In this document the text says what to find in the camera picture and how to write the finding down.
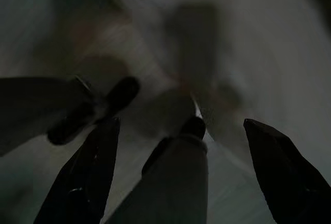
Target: floor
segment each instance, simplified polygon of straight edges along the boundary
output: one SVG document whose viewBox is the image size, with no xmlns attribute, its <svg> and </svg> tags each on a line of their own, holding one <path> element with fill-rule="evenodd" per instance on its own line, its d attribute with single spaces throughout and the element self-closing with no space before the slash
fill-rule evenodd
<svg viewBox="0 0 331 224">
<path fill-rule="evenodd" d="M 190 94 L 208 129 L 208 223 L 274 223 L 252 169 L 246 117 L 286 133 L 331 183 L 331 46 L 313 0 L 122 2 L 125 12 L 108 0 L 0 0 L 2 77 L 79 74 L 104 93 L 129 74 L 141 82 L 121 113 L 104 220 L 158 141 L 194 113 Z M 88 131 L 62 147 L 38 136 L 0 159 L 2 223 L 34 220 Z"/>
</svg>

